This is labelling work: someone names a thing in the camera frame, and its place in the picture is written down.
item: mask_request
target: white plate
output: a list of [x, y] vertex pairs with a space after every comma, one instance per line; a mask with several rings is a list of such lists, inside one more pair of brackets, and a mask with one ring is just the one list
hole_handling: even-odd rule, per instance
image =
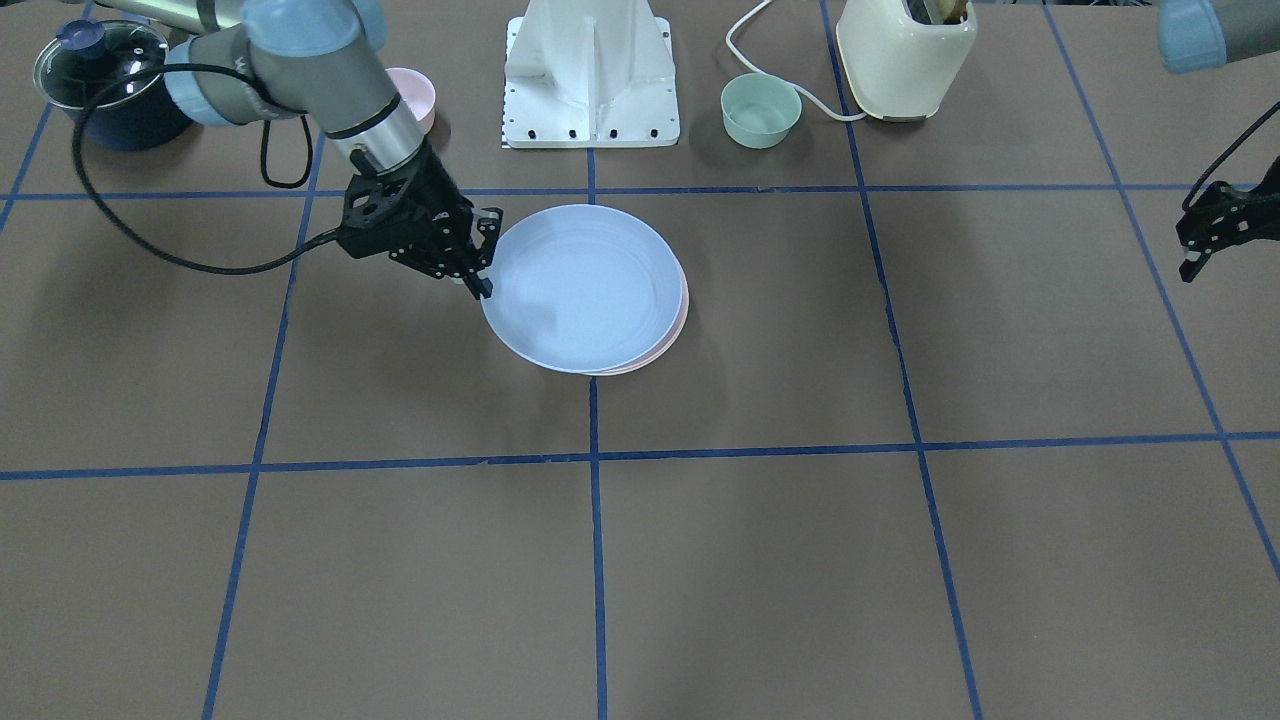
[[498, 242], [485, 318], [521, 357], [562, 373], [622, 368], [660, 343], [680, 314], [680, 261], [653, 228], [612, 208], [562, 205]]

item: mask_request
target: white power cord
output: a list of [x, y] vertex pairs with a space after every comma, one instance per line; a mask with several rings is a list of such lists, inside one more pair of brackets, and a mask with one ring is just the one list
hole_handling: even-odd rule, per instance
[[[771, 3], [773, 3], [773, 0], [764, 0], [763, 3], [753, 8], [750, 13], [742, 15], [741, 19], [733, 23], [733, 27], [728, 28], [728, 32], [724, 35], [724, 45], [728, 45], [728, 49], [731, 53], [733, 53], [733, 56], [737, 58], [744, 65], [746, 65], [753, 73], [769, 74], [762, 70], [760, 68], [755, 67], [755, 64], [753, 64], [750, 60], [746, 59], [746, 55], [742, 55], [742, 53], [737, 49], [737, 46], [733, 45], [733, 33], [741, 29], [748, 20], [754, 18], [760, 10], [767, 8]], [[827, 113], [828, 118], [833, 120], [840, 120], [842, 123], [851, 123], [854, 120], [860, 120], [867, 117], [867, 113], [858, 113], [856, 115], [841, 115], [840, 113], [828, 108], [822, 100], [818, 100], [818, 97], [814, 96], [814, 94], [809, 92], [808, 90], [800, 87], [799, 85], [791, 81], [785, 81], [785, 82], [791, 87], [796, 88], [796, 92], [808, 97], [823, 113]]]

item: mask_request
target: black band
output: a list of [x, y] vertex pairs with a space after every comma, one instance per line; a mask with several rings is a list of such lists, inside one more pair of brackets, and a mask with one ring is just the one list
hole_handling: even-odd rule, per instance
[[329, 136], [332, 140], [347, 140], [348, 137], [356, 137], [357, 135], [365, 132], [366, 129], [392, 117], [392, 113], [396, 111], [396, 108], [399, 108], [399, 102], [401, 97], [399, 92], [397, 92], [396, 96], [392, 97], [392, 101], [385, 108], [379, 110], [378, 114], [374, 115], [372, 118], [369, 118], [367, 120], [360, 123], [358, 126], [349, 127], [347, 129], [340, 129], [338, 132], [326, 132], [325, 135]]
[[196, 12], [200, 13], [200, 24], [205, 26], [205, 32], [218, 32], [223, 28], [218, 27], [218, 12], [214, 10], [214, 4], [218, 0], [196, 0]]

